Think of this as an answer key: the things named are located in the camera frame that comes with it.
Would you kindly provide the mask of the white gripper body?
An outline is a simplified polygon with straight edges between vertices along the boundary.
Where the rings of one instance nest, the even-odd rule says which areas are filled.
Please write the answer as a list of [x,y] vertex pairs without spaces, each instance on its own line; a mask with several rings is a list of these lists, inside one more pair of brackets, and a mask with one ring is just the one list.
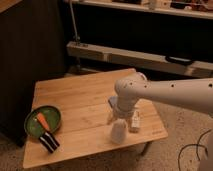
[[129,118],[134,114],[136,100],[118,98],[115,102],[113,113],[118,118]]

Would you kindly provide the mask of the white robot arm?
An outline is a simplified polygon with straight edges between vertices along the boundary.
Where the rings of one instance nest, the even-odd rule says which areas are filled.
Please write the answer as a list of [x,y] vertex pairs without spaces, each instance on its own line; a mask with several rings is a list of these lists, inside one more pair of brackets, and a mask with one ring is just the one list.
[[126,139],[126,124],[131,121],[140,99],[174,105],[210,115],[213,118],[213,78],[149,81],[136,72],[115,82],[115,96],[108,99],[114,122],[110,138],[116,144]]

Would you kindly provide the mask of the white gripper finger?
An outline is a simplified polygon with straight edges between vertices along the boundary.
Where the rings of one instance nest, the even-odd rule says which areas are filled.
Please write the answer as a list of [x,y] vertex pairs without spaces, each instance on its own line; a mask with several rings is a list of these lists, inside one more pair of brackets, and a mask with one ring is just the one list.
[[114,117],[114,114],[111,112],[111,113],[109,113],[108,118],[107,118],[107,125],[110,125],[114,121],[115,121],[115,117]]

